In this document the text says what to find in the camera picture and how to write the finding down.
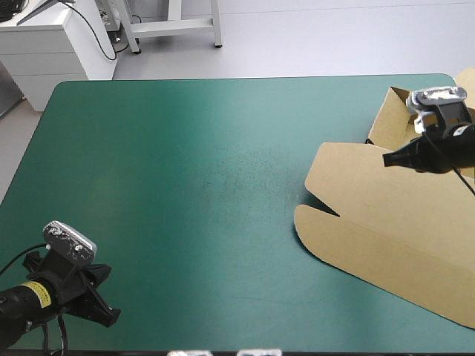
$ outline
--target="white table leg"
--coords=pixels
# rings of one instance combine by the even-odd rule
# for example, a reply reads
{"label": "white table leg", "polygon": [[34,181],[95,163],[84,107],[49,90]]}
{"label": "white table leg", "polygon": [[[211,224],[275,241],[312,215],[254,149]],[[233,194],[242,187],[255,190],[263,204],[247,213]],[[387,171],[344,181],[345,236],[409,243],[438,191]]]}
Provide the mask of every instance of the white table leg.
{"label": "white table leg", "polygon": [[168,20],[179,21],[181,20],[181,0],[169,0],[168,1]]}
{"label": "white table leg", "polygon": [[211,0],[211,16],[213,18],[214,45],[216,48],[221,48],[223,39],[221,37],[220,8],[217,2],[218,0]]}
{"label": "white table leg", "polygon": [[119,11],[120,21],[124,27],[125,35],[127,36],[128,44],[131,46],[132,52],[140,53],[139,45],[135,39],[134,31],[131,27],[131,15],[128,9],[127,0],[116,0],[117,11]]}

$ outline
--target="floor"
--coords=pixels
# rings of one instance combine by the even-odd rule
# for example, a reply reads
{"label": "floor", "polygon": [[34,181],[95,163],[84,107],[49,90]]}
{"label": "floor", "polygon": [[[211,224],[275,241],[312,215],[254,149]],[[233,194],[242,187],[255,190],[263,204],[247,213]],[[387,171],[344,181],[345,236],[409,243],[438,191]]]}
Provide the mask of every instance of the floor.
{"label": "floor", "polygon": [[[165,1],[130,0],[143,21]],[[209,0],[183,0],[186,18]],[[446,73],[475,66],[475,0],[221,0],[225,45],[212,34],[143,39],[114,79]],[[27,102],[0,119],[0,201],[39,122]]]}

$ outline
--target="black cable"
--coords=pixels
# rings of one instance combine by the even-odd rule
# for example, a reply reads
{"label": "black cable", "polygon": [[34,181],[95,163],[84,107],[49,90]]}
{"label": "black cable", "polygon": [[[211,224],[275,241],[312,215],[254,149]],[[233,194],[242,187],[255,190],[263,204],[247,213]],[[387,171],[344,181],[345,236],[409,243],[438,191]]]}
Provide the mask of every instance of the black cable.
{"label": "black cable", "polygon": [[43,329],[43,356],[50,356],[50,335],[48,332],[48,325],[46,323],[41,324]]}
{"label": "black cable", "polygon": [[27,254],[28,252],[32,251],[32,250],[36,250],[37,248],[41,248],[41,247],[46,247],[46,243],[40,243],[38,245],[35,245],[35,246],[32,246],[30,248],[27,248],[26,250],[20,252],[19,254],[17,254],[1,271],[0,271],[0,276],[5,273],[6,270],[9,269],[9,267],[15,263],[15,261],[17,261],[21,256],[23,256],[24,254]]}
{"label": "black cable", "polygon": [[66,332],[66,325],[65,325],[64,319],[62,318],[62,313],[58,315],[57,320],[58,320],[59,332],[61,333],[61,342],[62,342],[61,356],[67,356],[69,352],[68,333]]}
{"label": "black cable", "polygon": [[424,132],[424,136],[429,142],[429,144],[432,146],[432,148],[443,158],[449,165],[451,165],[452,170],[455,172],[455,174],[460,178],[460,180],[463,182],[463,184],[466,185],[466,187],[472,192],[472,194],[475,196],[475,189],[472,188],[472,186],[467,182],[467,180],[463,177],[463,175],[460,173],[460,170],[445,156],[441,150],[437,148],[437,146],[434,145],[430,137]]}
{"label": "black cable", "polygon": [[21,9],[21,11],[23,11],[24,9],[27,8],[27,6],[30,4],[30,0],[27,0],[25,5],[23,5],[23,8]]}
{"label": "black cable", "polygon": [[88,24],[89,28],[91,29],[92,31],[92,34],[94,35],[94,37],[96,38],[96,41],[97,41],[97,44],[99,45],[99,48],[100,50],[102,51],[102,54],[104,55],[105,58],[107,58],[109,61],[115,61],[117,59],[117,52],[114,51],[114,57],[109,57],[107,55],[107,53],[104,51],[104,48],[102,48],[102,45],[101,45],[101,42],[100,40],[97,38],[97,34],[96,34],[96,31],[94,31],[94,29],[92,28],[91,24],[89,23],[89,21],[78,11],[76,10],[74,7],[72,7],[71,5],[69,5],[67,2],[63,2],[61,0],[59,0],[59,2],[61,2],[63,5],[66,5],[67,7],[69,7],[70,9],[72,9],[72,11],[74,11],[75,13],[77,13],[79,16],[82,17],[82,19],[85,21],[86,24]]}
{"label": "black cable", "polygon": [[139,19],[140,23],[142,23],[142,18],[141,18],[140,16],[138,16],[138,15],[132,15],[132,17],[137,17],[137,18]]}
{"label": "black cable", "polygon": [[128,44],[121,50],[116,50],[116,53],[120,53],[120,52],[123,52],[124,50],[126,50],[128,48]]}

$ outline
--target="cardboard flap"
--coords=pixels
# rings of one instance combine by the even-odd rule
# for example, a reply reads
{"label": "cardboard flap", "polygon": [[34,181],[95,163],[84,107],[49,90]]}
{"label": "cardboard flap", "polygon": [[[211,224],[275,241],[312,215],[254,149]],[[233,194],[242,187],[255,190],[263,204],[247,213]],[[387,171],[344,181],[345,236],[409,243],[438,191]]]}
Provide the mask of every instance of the cardboard flap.
{"label": "cardboard flap", "polygon": [[386,168],[384,153],[374,145],[324,143],[305,186],[346,221],[472,271],[473,196],[452,173]]}
{"label": "cardboard flap", "polygon": [[460,268],[306,205],[295,209],[294,220],[302,243],[316,257],[457,323],[475,327],[473,268]]}
{"label": "cardboard flap", "polygon": [[475,108],[475,68],[465,69],[455,78],[455,81],[458,86],[467,91],[465,104],[469,108]]}
{"label": "cardboard flap", "polygon": [[391,87],[387,91],[368,135],[375,145],[392,151],[400,147],[410,120],[410,113],[405,104],[408,95],[408,91],[399,88]]}

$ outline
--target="green tabletop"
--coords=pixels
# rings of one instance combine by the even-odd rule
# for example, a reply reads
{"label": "green tabletop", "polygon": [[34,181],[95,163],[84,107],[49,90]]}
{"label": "green tabletop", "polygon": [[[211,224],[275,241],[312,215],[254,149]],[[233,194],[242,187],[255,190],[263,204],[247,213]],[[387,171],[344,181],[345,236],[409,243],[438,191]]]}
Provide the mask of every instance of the green tabletop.
{"label": "green tabletop", "polygon": [[[0,206],[0,260],[50,220],[98,245],[111,329],[72,349],[475,352],[475,332],[314,258],[293,225],[322,142],[363,142],[387,87],[443,75],[59,85]],[[0,288],[23,281],[18,264]],[[41,346],[41,333],[16,348]]]}

